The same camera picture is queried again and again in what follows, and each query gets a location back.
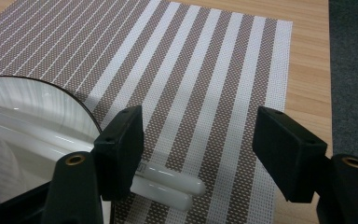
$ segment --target wooden table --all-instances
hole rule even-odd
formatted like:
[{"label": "wooden table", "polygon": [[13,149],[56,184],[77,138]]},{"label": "wooden table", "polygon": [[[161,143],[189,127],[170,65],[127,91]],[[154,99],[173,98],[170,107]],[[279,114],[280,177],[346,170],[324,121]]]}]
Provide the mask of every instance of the wooden table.
[{"label": "wooden table", "polygon": [[[332,154],[330,48],[327,0],[175,0],[292,21],[285,113],[321,137]],[[14,0],[0,0],[0,12]],[[312,204],[287,203],[277,192],[274,223],[317,223]]]}]

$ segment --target black object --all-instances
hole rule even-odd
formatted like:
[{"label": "black object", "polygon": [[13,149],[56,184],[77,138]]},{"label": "black object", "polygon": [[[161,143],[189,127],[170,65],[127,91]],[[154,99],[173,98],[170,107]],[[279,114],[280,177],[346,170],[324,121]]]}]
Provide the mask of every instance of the black object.
[{"label": "black object", "polygon": [[321,223],[358,224],[358,158],[324,155],[327,144],[280,111],[260,106],[253,149],[286,200],[321,197]]},{"label": "black object", "polygon": [[49,183],[1,203],[0,223],[41,223],[42,216],[42,223],[102,223],[100,195],[108,201],[129,195],[143,151],[138,105],[117,114],[95,140],[91,153],[64,156]]}]

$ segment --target striped placemat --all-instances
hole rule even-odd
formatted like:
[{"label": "striped placemat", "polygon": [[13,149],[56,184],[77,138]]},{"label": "striped placemat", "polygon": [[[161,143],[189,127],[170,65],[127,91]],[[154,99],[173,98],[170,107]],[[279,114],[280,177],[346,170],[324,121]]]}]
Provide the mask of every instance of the striped placemat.
[{"label": "striped placemat", "polygon": [[159,0],[18,0],[0,14],[0,76],[72,92],[104,128],[144,107],[144,159],[197,176],[180,212],[131,195],[117,223],[268,223],[252,152],[259,105],[283,110],[292,23]]}]

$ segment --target table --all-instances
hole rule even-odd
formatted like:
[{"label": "table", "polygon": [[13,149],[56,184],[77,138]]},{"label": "table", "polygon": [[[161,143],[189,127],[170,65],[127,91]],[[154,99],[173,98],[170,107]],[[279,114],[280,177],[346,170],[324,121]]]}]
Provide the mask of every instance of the table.
[{"label": "table", "polygon": [[[322,138],[332,154],[330,48],[327,0],[175,0],[272,19],[292,21],[285,113]],[[0,0],[0,12],[14,0]],[[287,203],[276,193],[274,223],[317,223],[316,202]]]}]

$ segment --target gray carpet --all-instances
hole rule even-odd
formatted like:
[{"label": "gray carpet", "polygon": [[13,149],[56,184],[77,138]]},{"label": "gray carpet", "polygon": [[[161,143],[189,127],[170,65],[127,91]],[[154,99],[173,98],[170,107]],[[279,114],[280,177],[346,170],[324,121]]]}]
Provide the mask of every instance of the gray carpet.
[{"label": "gray carpet", "polygon": [[334,154],[358,156],[358,1],[330,0]]}]

